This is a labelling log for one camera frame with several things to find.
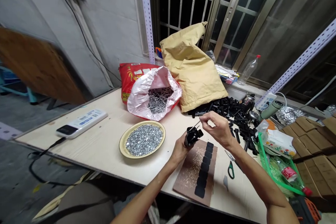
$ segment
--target table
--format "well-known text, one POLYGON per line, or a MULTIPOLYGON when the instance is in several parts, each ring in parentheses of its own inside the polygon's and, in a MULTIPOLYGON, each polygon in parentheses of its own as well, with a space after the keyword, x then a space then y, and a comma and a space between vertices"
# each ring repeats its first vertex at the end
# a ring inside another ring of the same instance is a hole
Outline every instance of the table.
MULTIPOLYGON (((179 106, 168 113, 160 123, 166 129, 166 139, 162 146, 152 155, 143 159, 128 159, 119 151, 119 140, 122 134, 132 125, 143 121, 127 111, 121 100, 121 89, 113 90, 101 97, 80 106, 31 131, 25 132, 14 139, 15 142, 33 149, 44 150, 59 139, 56 129, 75 120, 92 109, 104 110, 108 117, 84 132, 75 139, 67 140, 50 150, 49 154, 89 169, 96 170, 140 185, 147 185, 168 161, 176 139, 189 126, 199 120, 181 113, 179 106)), ((227 174, 230 159, 221 147, 207 132, 201 138, 218 147, 215 166, 213 195, 210 208, 228 215, 259 223, 266 223, 266 207, 261 201, 252 184, 242 171, 233 164, 235 179, 227 174), (228 190, 223 183, 228 177, 228 190)), ((162 192, 190 201, 188 198, 173 191, 173 185, 182 164, 173 172, 162 187, 162 192)))

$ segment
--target bottle cap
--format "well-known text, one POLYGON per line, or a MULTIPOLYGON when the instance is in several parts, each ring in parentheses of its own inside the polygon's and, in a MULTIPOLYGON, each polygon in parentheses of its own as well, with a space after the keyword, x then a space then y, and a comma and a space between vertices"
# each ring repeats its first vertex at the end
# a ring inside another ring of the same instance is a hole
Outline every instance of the bottle cap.
POLYGON ((310 190, 308 187, 304 187, 302 191, 307 197, 313 194, 312 190, 310 190))

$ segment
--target brown paper bag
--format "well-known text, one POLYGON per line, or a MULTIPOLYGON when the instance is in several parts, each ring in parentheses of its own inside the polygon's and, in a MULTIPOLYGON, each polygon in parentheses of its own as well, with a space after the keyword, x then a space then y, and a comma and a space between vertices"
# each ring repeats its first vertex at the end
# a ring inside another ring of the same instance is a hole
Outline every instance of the brown paper bag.
POLYGON ((193 24, 160 42, 164 64, 183 90, 182 112, 228 96, 214 62, 196 46, 206 24, 193 24))

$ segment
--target white wall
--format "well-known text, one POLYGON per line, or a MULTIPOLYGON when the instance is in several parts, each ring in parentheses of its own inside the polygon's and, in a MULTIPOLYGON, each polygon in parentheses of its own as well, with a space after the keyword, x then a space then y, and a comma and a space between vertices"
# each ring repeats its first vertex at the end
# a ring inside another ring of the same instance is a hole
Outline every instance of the white wall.
POLYGON ((86 0, 80 7, 106 66, 118 77, 120 63, 149 62, 142 48, 147 45, 146 33, 141 34, 139 26, 144 24, 139 21, 143 19, 141 0, 86 0))
MULTIPOLYGON (((149 62, 141 0, 86 0, 80 7, 103 62, 119 78, 119 63, 149 62)), ((58 44, 93 95, 110 89, 64 0, 0 0, 0 8, 7 27, 58 44)))
POLYGON ((32 0, 0 0, 0 24, 50 42, 57 41, 32 0))

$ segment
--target electrical cable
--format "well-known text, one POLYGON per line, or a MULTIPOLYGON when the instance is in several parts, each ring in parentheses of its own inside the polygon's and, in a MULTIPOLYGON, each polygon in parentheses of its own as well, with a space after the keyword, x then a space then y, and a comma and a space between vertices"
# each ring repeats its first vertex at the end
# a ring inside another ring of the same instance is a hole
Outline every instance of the electrical cable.
POLYGON ((88 42, 86 41, 86 38, 85 38, 85 35, 84 35, 84 32, 83 32, 83 29, 82 29, 82 26, 81 26, 81 24, 80 24, 80 22, 79 22, 79 20, 77 19, 77 16, 76 16, 76 14, 75 14, 75 12, 74 12, 74 10, 71 8, 71 6, 70 6, 70 4, 68 3, 68 1, 67 0, 64 0, 65 2, 66 2, 66 4, 69 6, 69 8, 70 8, 70 10, 72 11, 72 13, 73 13, 73 15, 75 16, 75 19, 76 19, 76 21, 77 21, 77 23, 78 23, 78 26, 79 26, 79 28, 80 28, 80 30, 81 30, 81 32, 82 32, 82 35, 83 35, 83 37, 84 37, 84 41, 85 41, 85 44, 86 44, 86 46, 87 46, 87 48, 89 49, 89 51, 91 52, 91 54, 95 57, 95 59, 96 60, 98 60, 98 62, 108 71, 108 72, 110 72, 111 74, 113 74, 113 76, 114 77, 116 77, 119 81, 121 81, 114 73, 112 73, 96 56, 95 56, 95 54, 92 52, 92 50, 90 49, 90 47, 89 47, 89 45, 88 45, 88 42))
POLYGON ((287 107, 287 99, 286 99, 286 96, 285 96, 283 93, 281 93, 281 92, 276 92, 276 93, 279 93, 279 94, 281 94, 281 95, 284 97, 284 99, 285 99, 285 107, 287 107))
POLYGON ((295 111, 295 110, 299 110, 299 109, 302 109, 303 107, 305 107, 305 106, 307 106, 307 105, 309 105, 313 100, 315 100, 315 98, 316 97, 318 97, 322 92, 324 92, 332 83, 333 83, 333 81, 336 79, 336 75, 328 82, 328 84, 320 91, 320 92, 318 92, 313 98, 311 98, 310 100, 309 100, 309 102, 307 102, 305 105, 303 105, 302 107, 300 107, 300 108, 297 108, 297 109, 294 109, 294 110, 292 110, 292 111, 290 111, 290 112, 287 112, 287 113, 285 113, 285 114, 288 114, 288 113, 292 113, 293 111, 295 111))
POLYGON ((40 176, 38 176, 34 171, 33 171, 33 164, 35 163, 35 161, 37 161, 38 159, 40 159, 40 157, 42 157, 44 154, 46 154, 48 152, 48 150, 50 150, 51 148, 55 147, 56 145, 59 145, 61 143, 63 143, 67 138, 66 137, 62 137, 60 139, 58 139, 55 143, 53 143, 52 145, 50 145, 50 147, 42 152, 32 152, 29 153, 28 158, 30 155, 34 155, 34 157, 32 158, 33 161, 31 162, 31 164, 29 165, 29 172, 32 174, 32 176, 34 178, 36 178, 36 180, 38 180, 40 183, 43 184, 51 184, 54 186, 74 186, 75 184, 63 184, 63 183, 58 183, 58 182, 53 182, 53 181, 46 181, 44 179, 42 179, 40 176))

